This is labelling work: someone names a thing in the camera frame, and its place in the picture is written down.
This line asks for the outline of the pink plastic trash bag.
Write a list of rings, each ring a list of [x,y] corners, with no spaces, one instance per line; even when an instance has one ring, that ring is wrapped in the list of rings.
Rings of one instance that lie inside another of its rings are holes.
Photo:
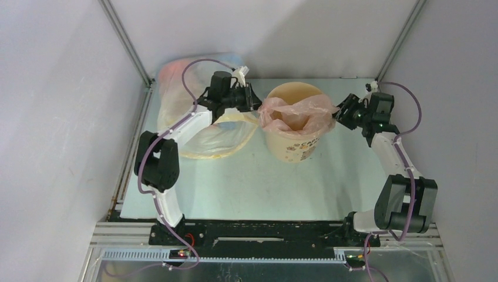
[[[318,137],[330,132],[336,124],[332,117],[339,111],[325,95],[313,95],[296,103],[268,97],[258,110],[258,119],[266,133],[289,139]]]

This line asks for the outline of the cream round trash bin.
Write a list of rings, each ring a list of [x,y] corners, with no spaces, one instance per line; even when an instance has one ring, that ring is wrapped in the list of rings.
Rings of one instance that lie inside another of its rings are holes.
[[[288,82],[274,88],[267,96],[284,99],[293,104],[313,95],[324,94],[317,87],[303,82]],[[298,163],[309,158],[317,147],[320,138],[289,139],[280,135],[264,132],[268,150],[279,160]]]

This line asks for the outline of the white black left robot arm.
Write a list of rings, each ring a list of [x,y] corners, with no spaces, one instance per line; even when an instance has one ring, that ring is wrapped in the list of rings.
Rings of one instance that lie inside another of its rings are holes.
[[[184,214],[175,188],[180,176],[179,151],[227,110],[244,113],[261,106],[262,101],[245,80],[247,72],[246,66],[232,72],[214,72],[209,87],[193,99],[178,121],[162,132],[145,131],[140,135],[134,164],[138,190],[152,196],[158,220],[165,226],[163,237],[170,244],[180,244],[186,236],[186,229],[179,224]]]

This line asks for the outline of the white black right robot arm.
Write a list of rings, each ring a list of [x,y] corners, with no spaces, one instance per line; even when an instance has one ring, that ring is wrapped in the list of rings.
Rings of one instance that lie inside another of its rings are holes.
[[[342,228],[341,236],[350,246],[359,244],[365,233],[400,231],[398,239],[402,240],[409,233],[427,232],[432,223],[438,186],[423,177],[408,157],[402,134],[391,123],[394,101],[386,93],[372,93],[366,99],[351,93],[333,115],[346,128],[361,129],[386,174],[374,208],[349,214],[352,223]]]

